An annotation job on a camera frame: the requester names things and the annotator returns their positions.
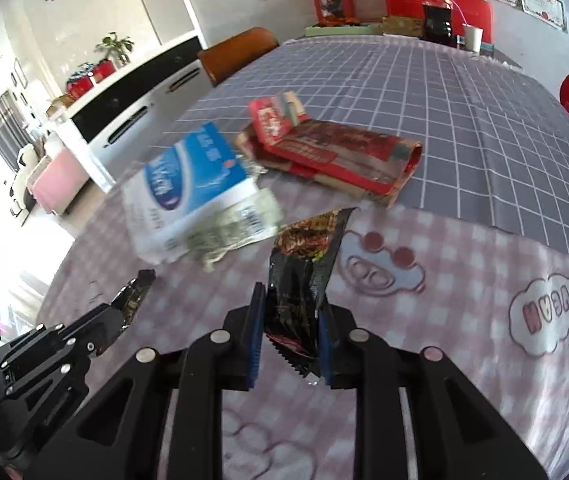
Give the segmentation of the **white sideboard cabinet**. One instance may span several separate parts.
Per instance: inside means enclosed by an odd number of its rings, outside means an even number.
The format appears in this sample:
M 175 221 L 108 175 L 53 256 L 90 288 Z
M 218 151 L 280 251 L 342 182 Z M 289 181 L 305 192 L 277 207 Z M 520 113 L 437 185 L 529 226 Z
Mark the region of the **white sideboard cabinet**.
M 56 133 L 102 191 L 160 144 L 162 135 L 212 90 L 196 32 L 107 76 L 53 119 Z

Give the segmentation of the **grey grid tablecloth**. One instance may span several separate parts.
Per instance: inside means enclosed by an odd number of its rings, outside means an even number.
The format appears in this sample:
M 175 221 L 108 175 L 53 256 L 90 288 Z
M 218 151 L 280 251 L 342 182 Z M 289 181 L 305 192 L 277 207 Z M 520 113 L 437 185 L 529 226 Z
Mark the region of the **grey grid tablecloth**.
M 403 205 L 569 255 L 569 114 L 536 79 L 410 38 L 291 40 L 199 99 L 165 138 L 205 122 L 235 136 L 249 123 L 249 102 L 286 90 L 313 119 L 419 142 Z

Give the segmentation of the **cola bottle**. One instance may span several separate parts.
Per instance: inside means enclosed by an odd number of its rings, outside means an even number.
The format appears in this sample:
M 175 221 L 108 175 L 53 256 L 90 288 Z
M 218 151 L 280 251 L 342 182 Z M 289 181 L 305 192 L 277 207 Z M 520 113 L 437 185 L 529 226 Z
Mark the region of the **cola bottle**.
M 422 38 L 433 44 L 452 47 L 455 34 L 452 26 L 453 0 L 422 0 Z

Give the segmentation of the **white paper cup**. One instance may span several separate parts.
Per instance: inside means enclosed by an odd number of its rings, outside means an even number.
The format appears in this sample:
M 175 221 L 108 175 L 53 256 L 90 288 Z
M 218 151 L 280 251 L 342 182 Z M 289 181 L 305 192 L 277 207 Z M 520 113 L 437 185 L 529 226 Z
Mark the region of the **white paper cup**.
M 470 24 L 463 25 L 464 47 L 474 53 L 481 52 L 483 42 L 483 29 Z

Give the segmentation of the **black snack wrapper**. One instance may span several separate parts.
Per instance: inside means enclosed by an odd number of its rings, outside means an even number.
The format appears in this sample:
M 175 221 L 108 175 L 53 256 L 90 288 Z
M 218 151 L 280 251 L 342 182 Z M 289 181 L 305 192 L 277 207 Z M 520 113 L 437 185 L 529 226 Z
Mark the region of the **black snack wrapper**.
M 356 386 L 349 334 L 353 313 L 327 299 L 350 208 L 301 220 L 278 232 L 269 260 L 264 333 L 290 367 L 332 389 Z

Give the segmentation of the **small black wrapper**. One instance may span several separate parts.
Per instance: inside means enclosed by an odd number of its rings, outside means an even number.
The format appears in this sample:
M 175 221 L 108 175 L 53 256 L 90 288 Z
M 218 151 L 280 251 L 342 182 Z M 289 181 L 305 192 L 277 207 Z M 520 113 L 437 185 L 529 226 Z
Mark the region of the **small black wrapper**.
M 132 321 L 143 303 L 144 298 L 147 297 L 155 278 L 156 273 L 153 269 L 140 270 L 137 276 L 117 292 L 111 301 L 111 307 L 120 312 L 123 317 L 122 332 L 132 325 Z

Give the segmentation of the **red flattened carton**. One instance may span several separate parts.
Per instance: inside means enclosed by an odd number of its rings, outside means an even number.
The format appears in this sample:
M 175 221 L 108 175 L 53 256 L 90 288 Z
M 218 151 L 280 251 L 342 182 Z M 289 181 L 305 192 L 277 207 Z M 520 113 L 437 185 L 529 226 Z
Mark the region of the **red flattened carton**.
M 276 144 L 253 126 L 236 136 L 240 153 L 266 168 L 294 174 L 386 208 L 417 170 L 422 144 L 337 122 L 309 120 Z

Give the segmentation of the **red gift box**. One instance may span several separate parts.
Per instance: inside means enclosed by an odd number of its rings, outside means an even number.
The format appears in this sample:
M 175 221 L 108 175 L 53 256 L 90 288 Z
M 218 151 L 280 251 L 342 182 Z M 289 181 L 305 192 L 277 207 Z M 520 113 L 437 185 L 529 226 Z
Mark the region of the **red gift box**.
M 386 14 L 415 18 L 424 18 L 423 4 L 442 6 L 438 0 L 385 0 Z M 483 41 L 493 43 L 493 6 L 487 0 L 452 0 L 451 24 L 456 35 L 463 36 L 463 25 L 468 24 L 483 29 Z

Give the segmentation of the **red white candy packet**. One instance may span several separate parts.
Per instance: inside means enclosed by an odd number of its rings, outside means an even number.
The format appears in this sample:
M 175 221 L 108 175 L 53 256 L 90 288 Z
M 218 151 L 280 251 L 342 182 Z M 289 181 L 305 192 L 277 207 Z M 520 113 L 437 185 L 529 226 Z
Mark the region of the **red white candy packet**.
M 306 122 L 306 110 L 293 91 L 264 96 L 249 104 L 258 140 L 265 145 L 280 142 L 293 128 Z

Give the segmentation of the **beige sofa with pink cover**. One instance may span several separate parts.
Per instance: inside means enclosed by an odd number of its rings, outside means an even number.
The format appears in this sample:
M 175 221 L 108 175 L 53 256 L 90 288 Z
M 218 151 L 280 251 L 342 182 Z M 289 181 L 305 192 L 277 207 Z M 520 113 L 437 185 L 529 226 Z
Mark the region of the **beige sofa with pink cover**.
M 18 211 L 31 211 L 39 204 L 47 214 L 62 216 L 89 181 L 87 171 L 67 148 L 39 157 L 34 145 L 27 144 L 16 163 L 10 197 Z

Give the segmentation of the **potted plant on cabinet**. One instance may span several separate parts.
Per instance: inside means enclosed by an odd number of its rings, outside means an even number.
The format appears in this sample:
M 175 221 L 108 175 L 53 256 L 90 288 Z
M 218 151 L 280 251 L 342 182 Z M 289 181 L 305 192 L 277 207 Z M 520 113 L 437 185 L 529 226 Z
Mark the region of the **potted plant on cabinet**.
M 130 53 L 134 50 L 135 43 L 128 37 L 120 37 L 116 32 L 109 32 L 94 47 L 97 52 L 102 52 L 105 58 L 115 58 L 123 66 L 132 60 Z

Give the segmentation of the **blue white medicine box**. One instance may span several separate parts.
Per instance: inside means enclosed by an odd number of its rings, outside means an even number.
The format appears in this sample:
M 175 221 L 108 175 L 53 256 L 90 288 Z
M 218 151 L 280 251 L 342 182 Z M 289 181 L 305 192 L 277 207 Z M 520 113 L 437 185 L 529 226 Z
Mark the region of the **blue white medicine box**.
M 132 246 L 157 266 L 190 254 L 210 268 L 231 250 L 267 240 L 283 220 L 211 122 L 150 160 L 122 186 Z

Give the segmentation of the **brown wooden chair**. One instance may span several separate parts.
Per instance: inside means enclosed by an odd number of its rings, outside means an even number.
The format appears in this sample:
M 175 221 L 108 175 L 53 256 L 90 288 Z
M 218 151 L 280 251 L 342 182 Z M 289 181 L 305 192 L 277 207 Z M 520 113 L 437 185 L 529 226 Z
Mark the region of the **brown wooden chair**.
M 213 47 L 201 50 L 198 58 L 214 87 L 245 66 L 279 47 L 276 36 L 263 27 L 253 27 Z

